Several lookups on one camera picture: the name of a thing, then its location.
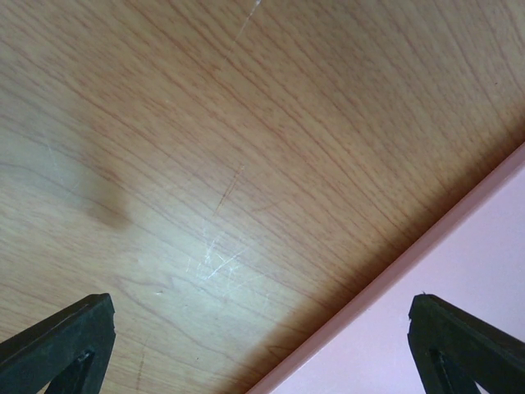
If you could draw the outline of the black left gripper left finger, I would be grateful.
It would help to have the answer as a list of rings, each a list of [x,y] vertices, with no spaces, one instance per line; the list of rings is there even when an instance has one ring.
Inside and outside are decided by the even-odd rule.
[[[1,343],[1,392],[99,393],[116,339],[108,293],[88,295]]]

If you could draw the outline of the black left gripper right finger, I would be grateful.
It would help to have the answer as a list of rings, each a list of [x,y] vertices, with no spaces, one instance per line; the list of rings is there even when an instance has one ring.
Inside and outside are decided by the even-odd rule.
[[[409,347],[426,393],[523,393],[524,343],[435,295],[413,298]]]

